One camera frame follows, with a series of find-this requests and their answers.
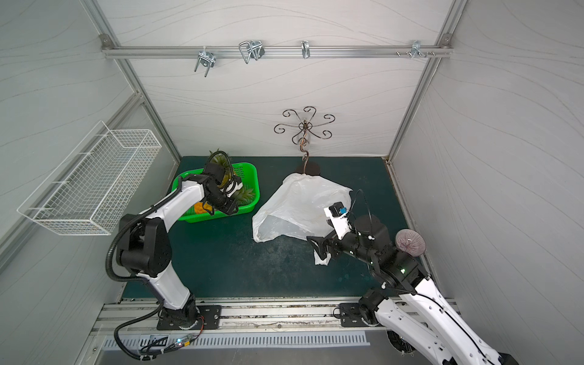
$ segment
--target metal hook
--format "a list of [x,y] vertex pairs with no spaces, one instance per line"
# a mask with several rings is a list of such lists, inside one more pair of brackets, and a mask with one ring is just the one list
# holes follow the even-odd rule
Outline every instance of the metal hook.
[[323,118],[324,119],[330,119],[331,117],[332,117],[332,120],[331,121],[327,121],[327,122],[324,122],[322,124],[317,124],[315,127],[324,126],[325,124],[330,124],[330,123],[332,123],[332,122],[334,122],[336,120],[335,116],[332,115],[332,114],[325,114],[325,116]]
[[209,69],[211,67],[215,66],[215,56],[213,55],[213,53],[207,52],[205,49],[203,49],[203,51],[199,52],[199,57],[197,58],[197,64],[194,66],[194,72],[197,72],[197,68],[199,67],[199,64],[202,64],[203,66],[205,66],[207,68],[207,70],[205,71],[205,77],[207,77],[207,74],[209,73]]
[[307,40],[302,41],[302,58],[310,57],[310,45]]
[[280,127],[280,126],[286,126],[286,127],[291,127],[291,128],[294,128],[294,127],[296,127],[296,126],[293,126],[292,124],[286,124],[286,123],[280,123],[280,124],[276,124],[276,125],[274,126],[274,132],[276,132],[277,134],[282,134],[282,133],[284,133],[284,132],[286,131],[286,129],[284,129],[284,128]]
[[413,44],[412,44],[412,50],[411,50],[410,52],[408,52],[408,55],[409,55],[411,58],[418,57],[418,56],[421,56],[421,57],[426,57],[426,56],[427,56],[427,54],[424,54],[424,53],[422,53],[422,52],[420,51],[420,47],[421,47],[421,46],[422,46],[422,45],[420,44],[420,41],[419,41],[419,40],[417,40],[417,41],[413,42]]
[[314,118],[314,115],[317,113],[317,108],[313,107],[313,106],[305,106],[303,111],[305,111],[306,113],[310,113],[310,110],[314,109],[314,113],[312,114],[312,116],[310,117],[310,119],[308,119],[308,122],[310,122],[312,120],[312,118]]
[[266,53],[266,50],[263,49],[262,41],[260,40],[252,40],[252,41],[243,41],[239,44],[239,52],[241,56],[244,58],[246,64],[249,63],[249,60],[252,58],[254,60],[259,60],[262,56]]
[[296,113],[296,110],[294,109],[286,109],[282,112],[282,115],[286,118],[288,118],[289,116],[291,116],[292,114],[290,114],[290,112],[294,112],[294,114],[296,114],[296,118],[298,118],[298,121],[300,123],[302,123],[302,120],[300,119],[300,116],[298,116],[298,113]]
[[[247,54],[244,53],[244,50],[241,48],[244,44],[247,44],[248,46],[245,47],[245,52]],[[241,57],[244,58],[245,64],[249,63],[249,59],[252,57],[252,45],[249,41],[243,41],[239,44],[239,53],[241,53]]]
[[[332,137],[332,133],[329,130],[324,130],[322,131],[322,137],[320,135],[316,135],[314,132],[311,131],[311,129],[313,127],[319,127],[319,126],[324,126],[325,124],[329,124],[335,121],[335,116],[332,114],[325,114],[324,115],[324,119],[327,120],[326,122],[322,123],[322,124],[317,124],[316,126],[313,126],[311,123],[312,118],[314,118],[314,116],[317,113],[317,108],[313,107],[313,106],[305,106],[303,108],[303,111],[305,113],[309,113],[311,111],[314,111],[312,113],[312,116],[310,117],[310,119],[308,121],[304,120],[302,121],[300,119],[300,116],[298,115],[298,113],[296,112],[296,110],[294,109],[286,109],[282,115],[284,117],[290,117],[292,115],[292,112],[294,114],[296,114],[296,118],[298,118],[298,120],[300,121],[300,123],[298,124],[298,129],[300,129],[300,131],[298,133],[296,133],[295,135],[292,136],[292,143],[294,145],[300,146],[300,152],[304,153],[304,156],[302,157],[302,160],[304,161],[304,165],[302,167],[302,173],[306,173],[306,166],[308,163],[308,159],[310,157],[310,154],[308,153],[308,150],[305,150],[304,148],[308,145],[308,137],[309,134],[312,134],[313,136],[315,136],[316,138],[320,138],[322,140],[327,140],[329,138]],[[287,127],[295,127],[292,126],[290,124],[284,124],[284,123],[279,123],[276,126],[274,126],[274,132],[276,132],[277,134],[282,134],[284,133],[286,130],[280,126],[287,126]],[[312,172],[309,172],[310,175],[319,175],[320,174],[320,168],[318,167],[318,165],[316,164],[312,164]]]

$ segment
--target white robotic arm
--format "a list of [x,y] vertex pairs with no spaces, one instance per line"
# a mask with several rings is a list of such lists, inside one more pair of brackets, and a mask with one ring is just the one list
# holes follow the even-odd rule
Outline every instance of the white robotic arm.
[[[163,303],[160,317],[189,329],[199,316],[194,295],[181,282],[172,267],[172,248],[168,231],[178,218],[198,202],[209,202],[215,209],[227,214],[238,211],[237,201],[232,197],[243,187],[241,178],[231,173],[231,180],[219,188],[225,169],[212,162],[205,165],[201,174],[191,174],[179,179],[179,186],[150,209],[138,215],[126,214],[120,220],[120,234],[112,246],[116,260],[138,280],[147,284],[157,299]],[[106,271],[110,255],[106,259]],[[108,272],[114,280],[119,277]]]
[[[391,243],[387,227],[374,215],[362,216],[351,225],[347,208],[335,203],[325,208],[333,230],[327,237],[307,237],[324,259],[341,252],[368,264],[381,284],[359,300],[359,314],[366,325],[381,324],[397,333],[434,365],[516,365],[516,360],[487,345],[452,309],[424,268]],[[401,310],[383,290],[393,289],[425,320],[427,326]]]

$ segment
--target black cable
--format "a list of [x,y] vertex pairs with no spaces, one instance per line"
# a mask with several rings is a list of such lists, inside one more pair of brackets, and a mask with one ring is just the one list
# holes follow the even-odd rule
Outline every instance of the black cable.
[[180,190],[182,188],[182,177],[178,176],[177,180],[178,180],[177,188],[172,193],[168,194],[164,199],[162,199],[161,201],[159,201],[155,205],[151,206],[151,208],[148,209],[147,211],[145,211],[144,213],[141,213],[141,214],[137,215],[136,217],[134,217],[131,221],[129,221],[124,227],[122,227],[120,229],[120,231],[117,233],[117,235],[113,239],[112,244],[110,245],[109,249],[107,250],[107,254],[106,254],[106,274],[113,281],[141,281],[143,283],[148,282],[148,279],[146,279],[145,277],[119,276],[118,274],[116,274],[112,268],[113,255],[116,253],[117,244],[120,242],[122,236],[130,228],[132,228],[134,225],[136,225],[136,223],[140,222],[145,217],[148,217],[150,214],[154,213],[157,209],[159,209],[164,204],[171,201],[175,196],[178,195],[178,193],[180,193]]
[[163,304],[164,304],[164,302],[161,301],[160,304],[158,304],[158,308],[156,308],[152,312],[150,312],[146,315],[143,315],[141,317],[131,319],[130,321],[124,322],[121,325],[119,325],[118,327],[116,327],[116,329],[113,330],[113,339],[116,341],[117,345],[120,347],[120,350],[122,350],[126,355],[130,356],[132,359],[149,361],[149,360],[154,360],[156,358],[157,354],[139,355],[139,354],[133,353],[132,351],[128,350],[127,347],[124,346],[124,344],[120,340],[120,335],[118,334],[118,332],[120,332],[120,330],[124,327],[127,327],[129,325],[133,325],[134,323],[138,323],[140,321],[143,321],[143,320],[150,318],[153,315],[159,313],[162,310]]
[[151,347],[153,347],[153,346],[156,346],[157,344],[161,343],[161,342],[162,342],[162,341],[164,341],[164,340],[168,340],[168,336],[166,336],[166,337],[163,337],[163,338],[159,338],[159,339],[157,339],[156,341],[154,341],[154,342],[152,342],[152,343],[150,343],[150,344],[148,344],[148,345],[146,345],[146,346],[142,347],[142,348],[140,349],[140,352],[143,352],[143,353],[148,353],[148,352],[150,351],[150,348],[151,348]]
[[211,162],[213,157],[220,155],[220,154],[225,156],[225,158],[227,159],[227,163],[229,164],[229,169],[231,170],[231,179],[229,180],[229,182],[227,184],[225,184],[225,187],[227,187],[233,181],[233,176],[235,176],[235,171],[233,170],[233,165],[231,164],[231,159],[229,158],[229,155],[223,151],[215,151],[209,156],[209,158],[207,158],[207,162],[205,162],[205,165],[207,165],[209,162]]
[[353,206],[355,205],[355,202],[357,202],[357,195],[359,195],[359,192],[363,196],[363,200],[365,201],[365,206],[367,207],[367,212],[369,213],[369,224],[370,224],[370,228],[371,228],[371,230],[369,231],[369,234],[373,237],[373,219],[371,218],[371,210],[369,209],[369,204],[367,202],[367,198],[365,198],[365,192],[363,192],[363,189],[359,189],[355,193],[355,198],[353,199],[353,203],[351,204],[351,208],[349,208],[349,214],[353,212]]
[[335,309],[332,310],[332,316],[335,317],[336,319],[341,319],[343,316],[341,315],[342,313],[342,309],[340,307],[335,307]]
[[[392,289],[393,289],[393,290],[396,290],[396,291],[402,291],[402,292],[404,292],[404,293],[412,294],[413,296],[421,296],[421,297],[424,297],[424,298],[427,298],[427,299],[429,299],[429,300],[433,301],[433,302],[434,302],[434,303],[435,303],[435,304],[436,304],[436,305],[437,305],[437,306],[440,308],[440,310],[442,310],[442,312],[443,312],[443,313],[446,313],[446,315],[447,315],[448,317],[450,317],[450,319],[452,319],[452,321],[453,321],[453,322],[454,322],[454,323],[455,323],[455,324],[456,324],[456,325],[457,325],[457,326],[458,326],[458,327],[459,327],[461,330],[463,330],[464,334],[465,334],[465,335],[467,335],[467,336],[468,336],[468,338],[469,338],[469,339],[472,341],[472,344],[473,344],[473,345],[475,345],[475,347],[477,348],[478,352],[479,352],[479,353],[482,355],[482,357],[486,358],[486,355],[485,355],[485,353],[484,353],[484,352],[481,350],[481,348],[480,348],[480,347],[478,347],[477,343],[476,343],[476,342],[475,342],[475,340],[472,338],[472,336],[471,336],[471,335],[469,335],[469,334],[468,334],[468,332],[467,332],[467,331],[466,331],[466,330],[465,330],[465,329],[464,329],[464,328],[463,328],[463,327],[462,327],[462,326],[461,326],[461,325],[458,323],[458,321],[456,321],[456,320],[454,319],[454,317],[452,317],[452,316],[450,315],[450,313],[448,313],[447,311],[445,311],[445,310],[444,310],[444,307],[442,307],[442,306],[441,306],[441,305],[440,305],[440,304],[439,304],[437,301],[435,301],[434,299],[430,298],[430,297],[429,297],[429,296],[427,296],[427,295],[424,295],[424,294],[421,294],[421,293],[416,293],[416,292],[414,292],[414,291],[409,291],[409,290],[404,290],[404,289],[399,289],[399,288],[392,288]],[[492,362],[491,362],[489,359],[487,359],[487,361],[488,361],[490,364],[492,364],[492,365],[495,365],[495,364],[493,364],[493,363],[492,363]]]

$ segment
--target white plastic bag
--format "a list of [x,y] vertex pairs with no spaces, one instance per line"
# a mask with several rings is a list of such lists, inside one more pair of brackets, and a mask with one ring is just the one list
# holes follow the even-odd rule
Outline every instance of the white plastic bag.
[[286,235],[303,239],[324,237],[332,231],[324,208],[341,201],[351,204],[350,188],[320,176],[293,173],[253,216],[253,240],[266,242]]

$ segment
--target wire basket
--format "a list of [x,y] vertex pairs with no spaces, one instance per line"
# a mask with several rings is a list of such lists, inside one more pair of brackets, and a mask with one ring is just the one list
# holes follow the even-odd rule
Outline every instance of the wire basket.
[[150,130],[101,122],[17,211],[59,235],[110,235],[160,149]]

